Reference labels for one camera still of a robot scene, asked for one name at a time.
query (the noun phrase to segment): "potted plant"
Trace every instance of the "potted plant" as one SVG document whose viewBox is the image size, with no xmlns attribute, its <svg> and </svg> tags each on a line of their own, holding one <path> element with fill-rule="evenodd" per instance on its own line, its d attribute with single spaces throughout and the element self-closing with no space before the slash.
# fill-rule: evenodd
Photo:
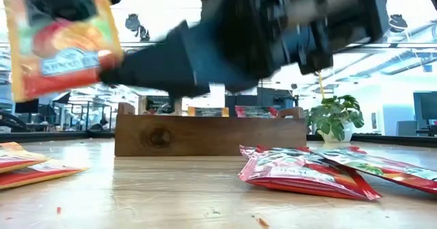
<svg viewBox="0 0 437 229">
<path fill-rule="evenodd" d="M 353 126 L 364 126 L 363 113 L 355 97 L 350 95 L 325 98 L 311 109 L 309 124 L 315 124 L 326 142 L 349 142 Z"/>
</svg>

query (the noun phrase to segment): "brand logo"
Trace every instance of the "brand logo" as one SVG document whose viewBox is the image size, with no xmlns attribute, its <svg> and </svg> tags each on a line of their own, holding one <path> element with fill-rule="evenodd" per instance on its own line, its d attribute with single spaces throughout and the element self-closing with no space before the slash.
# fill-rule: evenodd
<svg viewBox="0 0 437 229">
<path fill-rule="evenodd" d="M 99 67 L 97 52 L 70 48 L 53 58 L 42 60 L 41 73 L 44 76 L 56 76 L 96 67 Z"/>
</svg>

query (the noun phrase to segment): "crumb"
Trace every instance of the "crumb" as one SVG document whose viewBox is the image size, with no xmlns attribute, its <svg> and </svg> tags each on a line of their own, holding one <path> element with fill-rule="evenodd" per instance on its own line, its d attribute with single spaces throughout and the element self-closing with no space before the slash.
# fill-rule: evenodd
<svg viewBox="0 0 437 229">
<path fill-rule="evenodd" d="M 262 219 L 262 218 L 258 218 L 257 221 L 258 221 L 258 224 L 259 224 L 260 226 L 262 226 L 262 228 L 264 228 L 264 229 L 267 229 L 267 228 L 270 227 L 270 226 L 267 224 L 267 222 L 266 222 L 264 219 Z"/>
</svg>

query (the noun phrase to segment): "green leaves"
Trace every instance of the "green leaves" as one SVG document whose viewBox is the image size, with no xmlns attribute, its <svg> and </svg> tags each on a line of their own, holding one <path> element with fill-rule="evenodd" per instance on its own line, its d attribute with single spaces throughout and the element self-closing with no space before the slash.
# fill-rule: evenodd
<svg viewBox="0 0 437 229">
<path fill-rule="evenodd" d="M 332 133 L 339 141 L 344 140 L 343 123 L 352 122 L 356 128 L 364 126 L 363 113 L 355 97 L 350 95 L 324 98 L 322 104 L 311 109 L 309 124 L 316 124 L 324 134 Z"/>
</svg>

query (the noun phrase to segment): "computer monitor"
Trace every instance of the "computer monitor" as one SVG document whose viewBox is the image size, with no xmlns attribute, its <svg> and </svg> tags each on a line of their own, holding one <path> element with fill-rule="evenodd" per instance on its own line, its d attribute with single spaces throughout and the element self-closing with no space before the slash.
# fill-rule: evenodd
<svg viewBox="0 0 437 229">
<path fill-rule="evenodd" d="M 437 120 L 437 92 L 423 92 L 420 95 L 422 118 Z"/>
<path fill-rule="evenodd" d="M 15 113 L 38 113 L 39 99 L 15 104 Z"/>
</svg>

